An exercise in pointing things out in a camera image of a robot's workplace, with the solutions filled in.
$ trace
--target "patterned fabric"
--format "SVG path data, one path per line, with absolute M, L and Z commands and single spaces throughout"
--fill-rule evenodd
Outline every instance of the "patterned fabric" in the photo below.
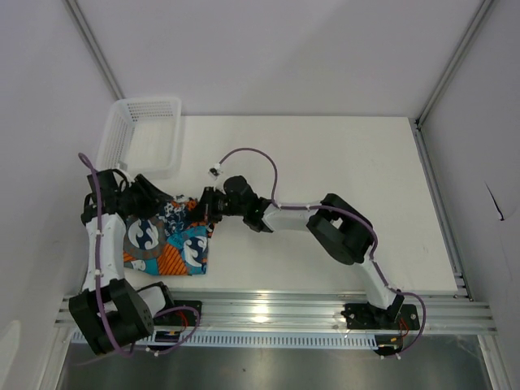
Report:
M 151 275 L 206 273 L 213 225 L 189 220 L 197 200 L 177 196 L 150 219 L 128 218 L 124 266 Z

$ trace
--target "floor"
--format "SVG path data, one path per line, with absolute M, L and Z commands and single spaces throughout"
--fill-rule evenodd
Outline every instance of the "floor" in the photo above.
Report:
M 60 389 L 212 390 L 491 389 L 475 336 L 425 336 L 400 361 L 371 351 L 185 347 L 153 357 L 112 356 L 75 366 L 93 355 L 73 344 Z

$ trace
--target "basket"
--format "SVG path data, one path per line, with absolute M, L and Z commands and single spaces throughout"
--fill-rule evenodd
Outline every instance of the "basket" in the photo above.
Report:
M 115 102 L 97 152 L 98 170 L 167 179 L 180 165 L 180 99 L 135 97 Z

